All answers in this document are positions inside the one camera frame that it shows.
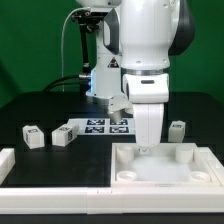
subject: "white cube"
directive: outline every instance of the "white cube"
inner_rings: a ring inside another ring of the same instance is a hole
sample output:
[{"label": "white cube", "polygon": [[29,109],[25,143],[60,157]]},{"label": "white cube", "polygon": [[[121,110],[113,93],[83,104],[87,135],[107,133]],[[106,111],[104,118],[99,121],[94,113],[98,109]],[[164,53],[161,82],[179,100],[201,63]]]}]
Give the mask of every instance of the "white cube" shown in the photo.
[{"label": "white cube", "polygon": [[66,146],[77,137],[78,131],[78,125],[64,124],[52,132],[52,144]]},{"label": "white cube", "polygon": [[23,139],[30,149],[44,147],[44,134],[37,126],[23,127]]},{"label": "white cube", "polygon": [[169,128],[168,142],[183,142],[185,135],[185,122],[173,121]]}]

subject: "green backdrop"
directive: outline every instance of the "green backdrop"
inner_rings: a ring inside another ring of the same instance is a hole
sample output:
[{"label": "green backdrop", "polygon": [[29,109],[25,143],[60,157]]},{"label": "green backdrop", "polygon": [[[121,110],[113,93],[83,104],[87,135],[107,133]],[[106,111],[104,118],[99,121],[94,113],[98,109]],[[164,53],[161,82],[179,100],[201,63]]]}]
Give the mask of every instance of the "green backdrop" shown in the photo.
[{"label": "green backdrop", "polygon": [[[224,104],[224,1],[188,2],[196,38],[184,54],[171,58],[170,90],[205,92]],[[75,0],[0,1],[0,106],[21,93],[41,91],[61,77],[61,30],[69,12],[77,7]],[[94,36],[88,37],[88,43],[93,66]],[[78,26],[70,22],[65,75],[81,71],[80,44]]]}]

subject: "cable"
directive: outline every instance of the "cable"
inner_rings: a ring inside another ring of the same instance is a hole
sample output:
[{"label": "cable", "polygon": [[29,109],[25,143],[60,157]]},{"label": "cable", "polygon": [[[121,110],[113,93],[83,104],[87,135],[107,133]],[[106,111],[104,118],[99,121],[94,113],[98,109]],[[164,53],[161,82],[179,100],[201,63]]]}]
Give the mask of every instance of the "cable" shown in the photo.
[{"label": "cable", "polygon": [[72,14],[74,14],[75,12],[78,12],[78,11],[82,11],[82,10],[89,10],[90,11],[90,7],[78,8],[78,9],[73,10],[72,12],[69,13],[69,15],[65,19],[65,22],[64,22],[64,25],[63,25],[62,34],[61,34],[61,77],[62,78],[64,78],[64,39],[65,39],[65,28],[66,28],[67,22],[68,22],[69,18],[72,16]]},{"label": "cable", "polygon": [[60,79],[57,79],[53,82],[51,82],[49,85],[47,85],[44,89],[43,89],[43,92],[48,92],[48,89],[51,89],[52,86],[54,86],[55,84],[59,83],[59,82],[63,82],[65,80],[68,80],[68,79],[78,79],[79,76],[78,75],[70,75],[70,76],[66,76],[66,77],[62,77]]},{"label": "cable", "polygon": [[58,83],[54,84],[51,87],[49,87],[45,92],[50,92],[51,89],[57,87],[57,86],[69,86],[69,85],[79,85],[77,82],[69,82],[69,83]]}]

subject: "black table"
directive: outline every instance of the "black table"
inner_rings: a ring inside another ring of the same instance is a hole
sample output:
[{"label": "black table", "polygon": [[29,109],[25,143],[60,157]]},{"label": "black table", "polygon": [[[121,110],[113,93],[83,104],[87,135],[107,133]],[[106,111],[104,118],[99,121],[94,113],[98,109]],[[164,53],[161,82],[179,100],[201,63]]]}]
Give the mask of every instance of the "black table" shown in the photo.
[{"label": "black table", "polygon": [[[78,136],[65,148],[52,146],[51,132],[70,118],[107,118],[106,107],[77,93],[26,93],[0,110],[0,148],[16,149],[16,165],[4,181],[8,187],[108,187],[112,142],[135,142],[134,136]],[[174,120],[185,121],[184,142],[209,147],[224,161],[224,107],[202,93],[171,93],[165,105],[162,142]],[[37,125],[46,146],[30,150],[22,127]],[[0,216],[2,223],[223,223],[223,214],[32,215]]]}]

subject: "white cable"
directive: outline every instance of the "white cable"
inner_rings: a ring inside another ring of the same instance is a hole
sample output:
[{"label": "white cable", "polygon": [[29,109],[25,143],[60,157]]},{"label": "white cable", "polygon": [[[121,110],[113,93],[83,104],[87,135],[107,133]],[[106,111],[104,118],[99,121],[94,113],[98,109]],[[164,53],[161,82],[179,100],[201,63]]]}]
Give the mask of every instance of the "white cable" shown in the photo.
[{"label": "white cable", "polygon": [[61,34],[61,77],[64,78],[64,39],[65,39],[65,29],[67,26],[67,22],[70,19],[70,17],[72,16],[73,13],[78,12],[78,11],[82,11],[82,10],[91,10],[90,7],[84,7],[84,8],[78,8],[78,9],[74,9],[72,12],[69,13],[69,15],[67,16],[67,18],[65,19],[64,25],[63,25],[63,29],[62,29],[62,34]]}]

